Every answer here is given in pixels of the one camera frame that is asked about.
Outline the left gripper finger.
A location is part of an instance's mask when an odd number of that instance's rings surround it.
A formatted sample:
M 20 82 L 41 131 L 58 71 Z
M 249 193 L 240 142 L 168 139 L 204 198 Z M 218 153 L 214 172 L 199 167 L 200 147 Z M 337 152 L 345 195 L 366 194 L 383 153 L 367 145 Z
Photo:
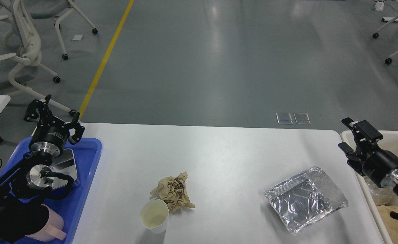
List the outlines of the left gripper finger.
M 81 141 L 85 127 L 81 125 L 79 120 L 80 113 L 75 113 L 72 120 L 62 125 L 62 129 L 67 133 L 67 140 L 71 145 L 75 145 Z
M 24 113 L 25 122 L 36 122 L 37 127 L 49 127 L 55 125 L 55 118 L 52 111 L 48 107 L 51 95 L 47 95 L 44 99 L 34 99 L 27 107 Z

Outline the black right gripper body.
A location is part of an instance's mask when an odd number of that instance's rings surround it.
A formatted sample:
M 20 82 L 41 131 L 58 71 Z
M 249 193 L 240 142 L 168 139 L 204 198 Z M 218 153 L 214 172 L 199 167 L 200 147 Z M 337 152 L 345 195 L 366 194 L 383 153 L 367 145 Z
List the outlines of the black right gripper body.
M 378 187 L 395 187 L 398 184 L 398 157 L 391 151 L 377 149 L 366 154 L 362 173 Z

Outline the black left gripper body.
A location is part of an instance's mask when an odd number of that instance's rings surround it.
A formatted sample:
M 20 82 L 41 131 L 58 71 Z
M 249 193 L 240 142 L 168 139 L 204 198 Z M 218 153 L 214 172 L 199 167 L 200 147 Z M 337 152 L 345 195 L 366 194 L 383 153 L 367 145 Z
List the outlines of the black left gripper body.
M 29 143 L 29 150 L 32 153 L 46 152 L 56 158 L 63 153 L 69 136 L 70 132 L 62 127 L 37 126 Z

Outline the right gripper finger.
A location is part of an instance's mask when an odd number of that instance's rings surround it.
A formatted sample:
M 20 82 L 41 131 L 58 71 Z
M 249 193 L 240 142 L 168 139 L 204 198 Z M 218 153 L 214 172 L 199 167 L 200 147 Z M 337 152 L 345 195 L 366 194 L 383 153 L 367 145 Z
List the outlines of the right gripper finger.
M 363 165 L 368 158 L 368 142 L 356 143 L 356 151 L 354 151 L 346 142 L 339 143 L 338 147 L 348 158 L 347 164 L 360 176 L 366 176 L 363 171 Z
M 379 140 L 383 139 L 383 135 L 366 120 L 356 122 L 347 117 L 341 122 L 354 136 L 356 153 L 371 153 L 378 147 Z

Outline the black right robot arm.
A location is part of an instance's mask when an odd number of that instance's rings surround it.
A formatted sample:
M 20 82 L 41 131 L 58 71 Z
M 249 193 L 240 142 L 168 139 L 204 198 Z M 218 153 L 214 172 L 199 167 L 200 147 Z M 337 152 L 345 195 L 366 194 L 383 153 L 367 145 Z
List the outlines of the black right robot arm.
M 338 147 L 347 157 L 347 164 L 360 176 L 367 176 L 377 187 L 392 188 L 398 196 L 398 157 L 379 147 L 383 135 L 368 121 L 356 122 L 347 117 L 341 122 L 352 132 L 356 149 L 346 142 Z

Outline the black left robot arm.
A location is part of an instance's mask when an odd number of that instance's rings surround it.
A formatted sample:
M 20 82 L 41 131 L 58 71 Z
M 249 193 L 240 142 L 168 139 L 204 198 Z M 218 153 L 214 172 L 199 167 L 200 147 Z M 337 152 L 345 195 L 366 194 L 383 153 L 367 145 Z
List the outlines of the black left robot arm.
M 62 200 L 73 188 L 72 176 L 51 169 L 69 141 L 78 143 L 84 133 L 79 113 L 67 123 L 53 115 L 48 104 L 51 95 L 33 100 L 24 120 L 37 127 L 29 151 L 0 177 L 0 241 L 14 243 L 25 235 L 36 233 L 48 218 L 42 210 L 45 199 Z

